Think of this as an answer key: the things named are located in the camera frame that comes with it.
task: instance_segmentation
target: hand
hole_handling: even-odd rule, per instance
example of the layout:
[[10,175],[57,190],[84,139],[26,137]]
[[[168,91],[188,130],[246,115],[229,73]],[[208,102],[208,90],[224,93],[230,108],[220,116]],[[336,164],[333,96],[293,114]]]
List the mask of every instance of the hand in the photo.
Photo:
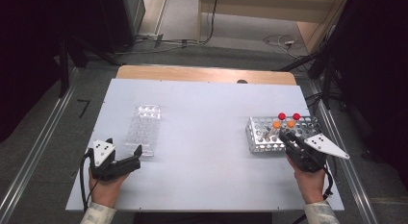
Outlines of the hand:
[[294,177],[305,203],[311,204],[323,201],[324,170],[321,169],[316,173],[303,172],[294,164],[291,158],[288,156],[286,158],[294,169]]
[[[92,191],[92,202],[114,208],[117,198],[119,197],[120,187],[128,176],[129,174],[126,174],[109,182],[99,181]],[[92,172],[89,170],[89,189],[92,189],[96,182],[97,180],[93,179]]]

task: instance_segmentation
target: metal stand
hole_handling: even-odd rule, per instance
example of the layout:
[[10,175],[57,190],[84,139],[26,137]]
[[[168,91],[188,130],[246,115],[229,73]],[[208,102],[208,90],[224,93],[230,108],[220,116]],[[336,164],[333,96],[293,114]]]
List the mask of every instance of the metal stand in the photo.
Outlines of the metal stand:
[[98,50],[90,43],[84,41],[80,37],[74,35],[63,35],[60,41],[60,69],[61,69],[61,92],[60,97],[63,97],[69,88],[68,74],[68,55],[77,67],[87,67],[88,59],[84,54],[84,49],[96,54],[99,58],[116,66],[122,66],[126,63],[118,62],[109,57],[104,52]]

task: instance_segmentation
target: black cable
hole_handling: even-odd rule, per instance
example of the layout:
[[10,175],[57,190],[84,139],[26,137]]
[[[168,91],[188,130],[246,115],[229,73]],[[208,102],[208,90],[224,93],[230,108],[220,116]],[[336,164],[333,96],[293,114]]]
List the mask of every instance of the black cable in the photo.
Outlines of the black cable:
[[[183,43],[183,40],[187,41],[187,44],[194,44],[194,45],[202,45],[202,44],[206,44],[210,41],[210,39],[213,37],[213,33],[214,33],[214,19],[216,17],[216,9],[217,9],[217,2],[218,0],[216,0],[214,2],[214,7],[213,7],[213,12],[212,12],[212,18],[211,18],[211,32],[210,35],[207,37],[206,40],[201,41],[199,40],[197,43],[197,40],[195,39],[162,39],[161,42],[169,42],[169,43]],[[145,38],[151,41],[156,41],[154,39],[151,38]]]
[[87,211],[88,209],[88,202],[87,199],[85,198],[85,185],[84,185],[84,164],[85,160],[91,156],[90,149],[88,152],[84,155],[84,157],[81,159],[81,165],[79,167],[79,180],[81,184],[81,195],[82,195],[82,203],[84,205],[84,212]]
[[96,188],[96,185],[98,185],[100,179],[102,178],[103,173],[99,176],[98,180],[96,180],[95,185],[93,185],[93,187],[90,189],[89,194],[88,194],[88,198],[87,198],[87,204],[90,198],[90,195],[92,194],[93,190]]

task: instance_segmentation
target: black curtain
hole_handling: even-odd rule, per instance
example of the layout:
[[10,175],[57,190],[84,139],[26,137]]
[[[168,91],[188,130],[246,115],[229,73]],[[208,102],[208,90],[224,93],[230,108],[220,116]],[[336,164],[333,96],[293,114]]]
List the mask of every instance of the black curtain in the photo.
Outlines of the black curtain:
[[49,0],[0,0],[0,141],[60,77],[52,5]]

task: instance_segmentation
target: cable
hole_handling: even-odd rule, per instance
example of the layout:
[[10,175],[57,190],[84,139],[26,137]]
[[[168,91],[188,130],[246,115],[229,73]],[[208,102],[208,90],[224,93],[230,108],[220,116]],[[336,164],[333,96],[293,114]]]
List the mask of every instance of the cable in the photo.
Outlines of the cable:
[[[206,40],[204,40],[204,41],[201,41],[201,40],[200,40],[198,43],[196,43],[196,40],[194,40],[194,39],[163,39],[163,40],[161,40],[161,42],[169,42],[169,43],[177,43],[177,44],[185,44],[185,43],[187,43],[187,45],[182,45],[182,46],[177,46],[177,47],[172,47],[172,48],[167,48],[167,49],[162,49],[162,50],[156,50],[156,51],[127,52],[127,53],[116,53],[116,54],[119,54],[119,55],[127,55],[127,54],[153,54],[153,53],[162,53],[162,52],[166,52],[166,51],[173,50],[173,49],[186,48],[186,47],[189,47],[189,46],[199,46],[199,45],[207,44],[207,43],[210,41],[210,39],[213,37],[213,33],[214,33],[214,19],[215,19],[215,17],[216,17],[217,1],[218,1],[218,0],[215,1],[214,7],[213,7],[213,16],[212,16],[212,19],[211,19],[211,33],[210,33],[210,35],[207,37]],[[149,40],[149,41],[154,41],[154,42],[156,42],[156,40],[154,40],[154,39],[150,39],[150,38],[144,38],[144,39],[145,39],[145,40]],[[181,41],[183,41],[183,40],[188,40],[188,41],[195,41],[195,42],[184,42],[184,43],[183,43],[183,42],[180,42],[180,40],[181,40]]]
[[89,191],[88,198],[87,198],[87,204],[88,204],[90,195],[92,194],[93,190],[96,188],[96,185],[98,185],[101,178],[102,178],[102,174],[99,176],[98,180],[96,180],[95,185],[93,185],[92,189]]
[[84,155],[81,159],[81,165],[79,167],[79,180],[81,184],[81,196],[82,196],[82,203],[84,205],[84,212],[88,209],[88,199],[85,198],[85,185],[84,185],[84,164],[85,160],[91,156],[91,150],[89,149],[88,152]]
[[[309,40],[306,42],[306,45],[309,44],[310,40],[311,40],[312,37],[315,35],[315,33],[316,33],[316,31],[318,30],[318,28],[319,28],[319,27],[324,23],[324,21],[326,21],[326,19],[329,17],[329,14],[330,14],[331,10],[333,9],[335,2],[336,2],[336,0],[333,0],[333,3],[332,3],[332,5],[331,5],[331,7],[330,7],[329,12],[327,13],[326,17],[320,22],[320,24],[318,25],[318,27],[316,27],[315,31],[313,31],[312,35],[309,37]],[[339,9],[342,7],[342,4],[337,8],[335,14],[337,14],[337,12],[339,11]]]
[[212,18],[211,18],[211,32],[210,32],[210,34],[209,34],[209,36],[207,37],[206,40],[204,40],[204,41],[200,40],[197,43],[197,40],[195,40],[195,39],[162,39],[161,42],[180,43],[181,44],[181,43],[183,43],[183,40],[185,40],[185,41],[191,41],[191,42],[187,42],[187,43],[192,44],[192,45],[202,45],[202,44],[208,43],[210,41],[210,39],[213,37],[213,33],[214,33],[214,19],[216,17],[217,2],[218,2],[218,0],[216,0],[215,3],[214,3]]

